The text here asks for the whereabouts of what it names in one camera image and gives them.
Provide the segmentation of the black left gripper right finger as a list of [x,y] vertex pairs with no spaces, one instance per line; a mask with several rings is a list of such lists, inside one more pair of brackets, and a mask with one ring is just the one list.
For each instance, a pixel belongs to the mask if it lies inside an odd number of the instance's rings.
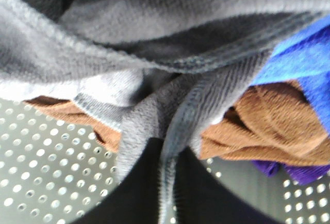
[[278,223],[226,189],[190,148],[185,148],[177,160],[174,204],[178,223]]

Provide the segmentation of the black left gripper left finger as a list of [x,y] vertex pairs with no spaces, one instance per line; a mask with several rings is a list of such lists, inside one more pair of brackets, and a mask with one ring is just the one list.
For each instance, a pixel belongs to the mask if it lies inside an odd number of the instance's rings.
[[78,224],[157,223],[158,164],[163,140],[148,140],[132,170],[107,197],[83,217]]

